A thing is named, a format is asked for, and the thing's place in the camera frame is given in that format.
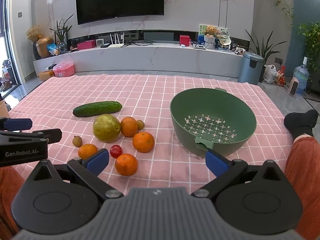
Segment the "pink checkered tablecloth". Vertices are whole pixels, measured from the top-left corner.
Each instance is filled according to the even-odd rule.
[[[115,160],[99,177],[124,194],[131,187],[186,187],[188,192],[202,187],[215,176],[207,169],[204,160],[189,153],[177,139],[171,121],[170,101],[175,94],[190,88],[220,87],[245,101],[257,118],[255,134],[229,159],[243,159],[259,165],[266,159],[274,159],[284,170],[292,145],[292,139],[283,125],[283,115],[258,86],[247,83],[217,81],[181,76],[157,75],[89,75],[68,78],[52,77],[10,112],[12,118],[31,118],[32,130],[60,128],[62,140],[49,145],[49,159],[53,164],[66,163],[77,157],[78,148],[72,145],[74,135],[80,135],[84,143],[93,143],[98,149],[110,149],[119,144],[125,153],[135,155],[139,170],[132,177],[119,175]],[[145,131],[156,139],[152,152],[138,153],[132,146],[132,138],[121,135],[114,143],[101,143],[92,133],[95,117],[78,118],[72,110],[84,103],[119,101],[123,109],[113,114],[119,121],[133,116],[145,122]],[[15,166],[26,178],[36,163]]]

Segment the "colander handle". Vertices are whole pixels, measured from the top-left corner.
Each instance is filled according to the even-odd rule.
[[[197,144],[197,148],[205,151],[207,151],[208,149],[212,150],[213,144],[214,144],[212,141],[209,141],[200,137],[195,138],[195,143]]]
[[[223,91],[223,92],[227,92],[225,89],[223,89],[223,88],[214,88],[214,89],[216,89],[216,90],[220,90],[220,91]]]

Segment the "tv stand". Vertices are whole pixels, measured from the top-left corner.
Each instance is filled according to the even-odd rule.
[[[178,44],[154,43],[122,48],[95,47],[33,62],[36,74],[52,64],[72,61],[75,72],[107,70],[158,70],[238,77],[242,56],[212,49],[182,48]]]

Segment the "glass vase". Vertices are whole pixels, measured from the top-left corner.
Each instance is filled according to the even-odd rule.
[[[65,54],[68,51],[67,44],[65,42],[61,42],[59,44],[60,54]]]

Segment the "gold vase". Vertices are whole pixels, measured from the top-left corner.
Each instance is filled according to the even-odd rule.
[[[51,37],[43,37],[37,41],[36,47],[41,58],[46,58],[50,56],[50,52],[47,49],[47,45],[50,45],[52,43],[53,41]]]

